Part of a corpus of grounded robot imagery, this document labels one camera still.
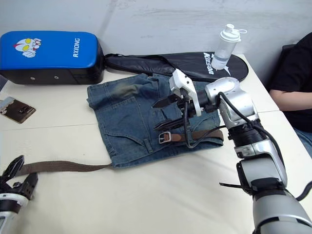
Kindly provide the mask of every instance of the denim shorts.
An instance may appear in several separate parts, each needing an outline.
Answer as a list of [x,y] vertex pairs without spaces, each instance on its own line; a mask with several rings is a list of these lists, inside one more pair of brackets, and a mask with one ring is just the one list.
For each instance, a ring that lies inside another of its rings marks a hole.
[[[194,82],[197,90],[205,82]],[[99,130],[114,168],[136,166],[142,163],[223,145],[219,138],[207,137],[196,148],[187,148],[185,142],[159,144],[161,132],[153,128],[166,119],[181,117],[176,103],[155,109],[152,105],[172,94],[169,77],[146,74],[124,78],[88,87],[89,106],[94,110]],[[202,112],[190,119],[191,131],[208,130],[220,125],[217,111]],[[171,130],[183,134],[184,129]]]
[[308,154],[312,158],[312,133],[304,132],[299,129],[293,128],[297,136],[301,140],[304,148],[306,148]]

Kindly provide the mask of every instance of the white bottle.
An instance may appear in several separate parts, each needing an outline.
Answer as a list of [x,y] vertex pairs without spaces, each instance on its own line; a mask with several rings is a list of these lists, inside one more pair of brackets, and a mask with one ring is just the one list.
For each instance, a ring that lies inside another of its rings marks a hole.
[[234,25],[230,23],[225,26],[225,29],[220,33],[220,44],[211,62],[213,68],[222,70],[226,66],[236,44],[241,41],[240,33],[247,33],[247,30],[234,29]]

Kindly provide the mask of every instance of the phone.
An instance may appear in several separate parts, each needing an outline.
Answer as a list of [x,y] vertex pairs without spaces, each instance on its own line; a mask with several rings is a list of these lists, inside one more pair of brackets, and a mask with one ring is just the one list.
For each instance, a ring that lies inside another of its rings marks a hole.
[[23,123],[35,111],[36,109],[34,107],[18,101],[13,97],[7,97],[0,102],[0,114],[16,121],[17,123]]

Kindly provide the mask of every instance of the person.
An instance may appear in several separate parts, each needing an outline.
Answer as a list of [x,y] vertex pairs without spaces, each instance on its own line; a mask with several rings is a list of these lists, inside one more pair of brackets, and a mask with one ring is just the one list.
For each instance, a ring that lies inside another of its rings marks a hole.
[[270,95],[312,157],[312,33],[291,49],[271,83]]

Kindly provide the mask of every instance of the back pocket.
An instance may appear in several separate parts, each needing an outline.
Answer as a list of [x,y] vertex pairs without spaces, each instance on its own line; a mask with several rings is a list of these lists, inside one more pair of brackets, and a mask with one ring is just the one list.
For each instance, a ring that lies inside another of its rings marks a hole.
[[139,104],[131,97],[110,107],[99,109],[100,130],[110,157],[123,155],[124,160],[148,153],[150,136]]

